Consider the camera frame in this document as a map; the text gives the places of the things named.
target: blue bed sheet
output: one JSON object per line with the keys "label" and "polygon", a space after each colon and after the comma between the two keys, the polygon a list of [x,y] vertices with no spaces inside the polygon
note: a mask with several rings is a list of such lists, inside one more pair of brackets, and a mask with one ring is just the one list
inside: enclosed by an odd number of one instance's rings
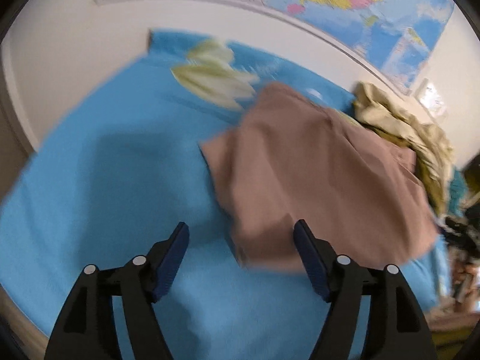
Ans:
{"label": "blue bed sheet", "polygon": [[[121,266],[184,221],[189,249],[171,292],[154,306],[174,358],[308,359],[328,305],[304,274],[238,266],[225,239],[230,219],[215,202],[198,147],[237,124],[242,112],[200,99],[170,70],[205,39],[155,32],[146,56],[51,133],[1,207],[0,283],[49,335],[85,265]],[[227,46],[232,69],[258,75],[256,91],[280,80],[314,101],[351,110],[353,96],[322,77],[246,46]],[[402,267],[424,310],[437,302],[438,258],[445,259],[441,240]],[[121,349],[132,359],[119,299],[114,305]],[[352,356],[361,352],[368,310],[365,299]]]}

